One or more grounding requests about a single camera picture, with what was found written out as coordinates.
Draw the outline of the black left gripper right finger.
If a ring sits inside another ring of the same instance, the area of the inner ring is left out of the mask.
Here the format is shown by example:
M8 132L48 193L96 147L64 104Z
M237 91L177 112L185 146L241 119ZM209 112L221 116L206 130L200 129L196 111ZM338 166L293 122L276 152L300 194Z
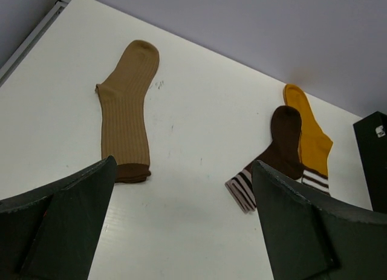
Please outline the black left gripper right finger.
M252 185L275 279L386 279L386 214L255 161Z

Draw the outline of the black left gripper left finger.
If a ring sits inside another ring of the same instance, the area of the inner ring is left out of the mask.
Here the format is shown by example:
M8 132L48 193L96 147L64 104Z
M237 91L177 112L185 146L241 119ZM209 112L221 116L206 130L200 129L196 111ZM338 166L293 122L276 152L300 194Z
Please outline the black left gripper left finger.
M1 279L87 279L116 169L109 156L1 200Z

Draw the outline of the dark brown striped-cuff sock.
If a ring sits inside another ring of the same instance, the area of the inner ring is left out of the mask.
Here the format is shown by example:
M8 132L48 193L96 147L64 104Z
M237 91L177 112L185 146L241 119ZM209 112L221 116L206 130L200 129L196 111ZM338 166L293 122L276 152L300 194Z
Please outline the dark brown striped-cuff sock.
M301 126L301 115L295 108L276 108L270 125L272 142L256 159L293 180L300 179L304 171L298 154ZM255 211L251 163L225 182L225 187L244 213Z

